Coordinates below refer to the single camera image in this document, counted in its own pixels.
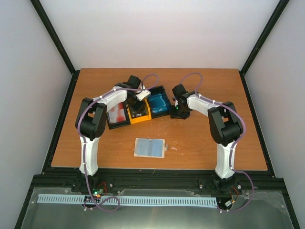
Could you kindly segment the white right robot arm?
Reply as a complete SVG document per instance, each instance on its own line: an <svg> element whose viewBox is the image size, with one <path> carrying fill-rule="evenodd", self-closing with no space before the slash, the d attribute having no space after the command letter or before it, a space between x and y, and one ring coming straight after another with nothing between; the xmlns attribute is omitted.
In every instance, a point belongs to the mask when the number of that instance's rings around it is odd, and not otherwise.
<svg viewBox="0 0 305 229"><path fill-rule="evenodd" d="M174 105L170 108L173 119L187 119L191 111L208 117L212 139L217 144L216 178L213 185L218 192L226 191L234 183L235 150L244 133L244 121L232 102L216 102L201 94L188 92L182 84L172 89Z"/></svg>

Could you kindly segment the black vip card stack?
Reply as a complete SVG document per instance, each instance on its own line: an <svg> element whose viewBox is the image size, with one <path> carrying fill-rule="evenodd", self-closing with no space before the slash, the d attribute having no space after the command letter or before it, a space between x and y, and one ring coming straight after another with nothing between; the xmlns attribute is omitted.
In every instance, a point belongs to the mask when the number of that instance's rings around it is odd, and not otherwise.
<svg viewBox="0 0 305 229"><path fill-rule="evenodd" d="M146 106L143 105L139 110L134 110L132 107L129 108L131 119L147 116Z"/></svg>

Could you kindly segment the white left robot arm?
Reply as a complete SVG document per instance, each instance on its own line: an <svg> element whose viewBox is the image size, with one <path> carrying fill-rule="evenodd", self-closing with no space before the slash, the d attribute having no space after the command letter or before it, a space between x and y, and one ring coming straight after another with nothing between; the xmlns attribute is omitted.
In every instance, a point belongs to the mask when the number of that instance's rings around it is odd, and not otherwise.
<svg viewBox="0 0 305 229"><path fill-rule="evenodd" d="M150 91L144 86L118 83L103 95L94 99L84 98L82 100L75 125L81 141L80 171L87 175L82 181L82 186L87 191L94 192L99 186L98 178L93 175L98 170L98 145L105 130L107 113L128 99L141 102L148 95L150 95Z"/></svg>

